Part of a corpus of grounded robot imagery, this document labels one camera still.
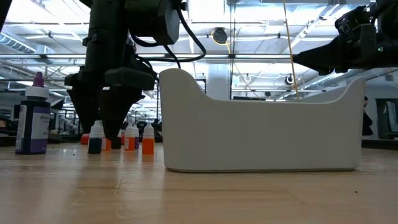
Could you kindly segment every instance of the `wooden table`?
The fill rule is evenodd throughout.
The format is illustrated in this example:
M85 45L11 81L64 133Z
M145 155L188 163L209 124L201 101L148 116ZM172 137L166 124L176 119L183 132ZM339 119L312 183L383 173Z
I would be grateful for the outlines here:
M0 223L398 223L398 151L353 172L182 174L154 156L0 147Z

